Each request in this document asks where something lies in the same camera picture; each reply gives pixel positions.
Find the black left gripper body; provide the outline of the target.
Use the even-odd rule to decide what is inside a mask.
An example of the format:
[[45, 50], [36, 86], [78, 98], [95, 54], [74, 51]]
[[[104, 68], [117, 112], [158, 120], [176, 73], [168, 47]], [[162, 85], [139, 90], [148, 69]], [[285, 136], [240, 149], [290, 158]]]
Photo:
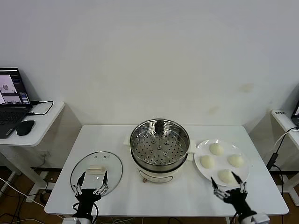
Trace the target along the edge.
[[94, 194], [94, 189], [82, 189], [81, 194], [76, 193], [75, 198], [78, 200], [78, 208], [75, 217], [91, 217], [93, 204], [101, 199], [101, 195]]

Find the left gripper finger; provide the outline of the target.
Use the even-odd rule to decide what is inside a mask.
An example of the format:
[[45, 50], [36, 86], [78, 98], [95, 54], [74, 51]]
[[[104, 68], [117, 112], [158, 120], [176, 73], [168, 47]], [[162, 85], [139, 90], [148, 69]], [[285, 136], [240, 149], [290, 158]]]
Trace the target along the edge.
[[86, 172], [83, 172], [82, 175], [78, 178], [77, 184], [73, 185], [74, 189], [75, 189], [75, 195], [81, 195], [82, 194], [81, 187], [82, 187], [83, 182], [84, 182], [85, 174], [86, 174]]
[[97, 188], [93, 193], [96, 195], [104, 195], [109, 189], [107, 181], [107, 171], [105, 171], [102, 185], [99, 188]]

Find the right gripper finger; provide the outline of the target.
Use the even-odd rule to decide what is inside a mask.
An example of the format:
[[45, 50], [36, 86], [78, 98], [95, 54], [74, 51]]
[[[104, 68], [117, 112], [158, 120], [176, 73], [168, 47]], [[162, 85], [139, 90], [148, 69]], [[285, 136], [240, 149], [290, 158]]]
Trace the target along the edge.
[[211, 177], [211, 182], [212, 182], [215, 196], [217, 196], [218, 198], [228, 198], [228, 194], [225, 191], [222, 191], [221, 189], [218, 188], [218, 185], [216, 184], [216, 182], [212, 177]]
[[240, 192], [241, 193], [247, 193], [247, 182], [243, 182], [241, 180], [241, 178], [237, 174], [235, 174], [233, 171], [231, 173], [232, 173], [232, 175], [234, 176], [235, 180], [237, 181], [237, 183], [240, 186]]

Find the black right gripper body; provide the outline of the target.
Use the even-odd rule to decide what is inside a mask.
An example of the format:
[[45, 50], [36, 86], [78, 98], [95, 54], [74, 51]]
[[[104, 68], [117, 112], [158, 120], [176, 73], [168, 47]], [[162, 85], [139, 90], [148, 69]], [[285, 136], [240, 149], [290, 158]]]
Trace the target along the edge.
[[227, 190], [225, 193], [229, 194], [229, 196], [225, 197], [223, 201], [233, 205], [239, 218], [247, 218], [256, 214], [246, 202], [248, 193], [241, 192], [240, 188]]

